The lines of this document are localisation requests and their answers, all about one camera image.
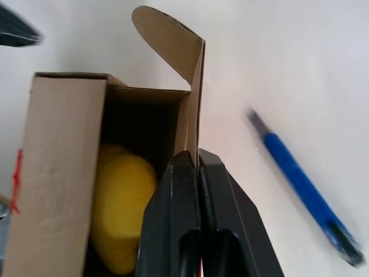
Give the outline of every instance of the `black object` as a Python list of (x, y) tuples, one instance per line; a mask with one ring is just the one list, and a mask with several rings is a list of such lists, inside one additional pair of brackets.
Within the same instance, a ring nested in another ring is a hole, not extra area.
[(169, 162), (144, 213), (136, 277), (284, 276), (258, 210), (220, 158)]
[(40, 41), (40, 35), (0, 4), (0, 45), (21, 47)]

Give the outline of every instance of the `pen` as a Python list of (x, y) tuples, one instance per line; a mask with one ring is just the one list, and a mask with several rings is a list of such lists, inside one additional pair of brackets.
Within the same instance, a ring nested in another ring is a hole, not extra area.
[(264, 124), (255, 111), (252, 111), (248, 117), (266, 149), (330, 242), (341, 253), (341, 257), (352, 266), (364, 263), (359, 244), (330, 209), (279, 136)]

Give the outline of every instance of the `white table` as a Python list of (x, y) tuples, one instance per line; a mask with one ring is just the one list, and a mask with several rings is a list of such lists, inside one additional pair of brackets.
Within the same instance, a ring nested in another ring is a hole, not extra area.
[(4, 2), (45, 40), (0, 47), (0, 192), (10, 195), (34, 71), (109, 72), (130, 85), (188, 88), (131, 23), (131, 11), (149, 5), (206, 39), (200, 144), (257, 205), (285, 276), (369, 276), (368, 266), (339, 258), (243, 118), (250, 106), (263, 116), (369, 257), (367, 1)]

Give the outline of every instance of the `cardboard box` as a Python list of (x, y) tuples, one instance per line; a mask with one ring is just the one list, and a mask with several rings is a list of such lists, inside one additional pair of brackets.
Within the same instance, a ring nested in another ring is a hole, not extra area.
[(3, 277), (82, 276), (100, 141), (147, 158), (158, 177), (180, 151), (197, 163), (205, 42), (149, 7), (132, 20), (191, 91), (133, 88), (108, 74), (37, 73)]

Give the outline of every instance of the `red marking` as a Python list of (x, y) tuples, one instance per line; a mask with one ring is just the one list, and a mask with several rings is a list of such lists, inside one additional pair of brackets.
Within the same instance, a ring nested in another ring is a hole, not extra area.
[(19, 149), (16, 170), (13, 175), (13, 195), (12, 195), (12, 200), (10, 202), (10, 212), (11, 213), (15, 212), (17, 214), (19, 214), (19, 209), (17, 207), (16, 201), (17, 201), (17, 196), (18, 196), (19, 187), (20, 187), (22, 155), (23, 155), (23, 150)]

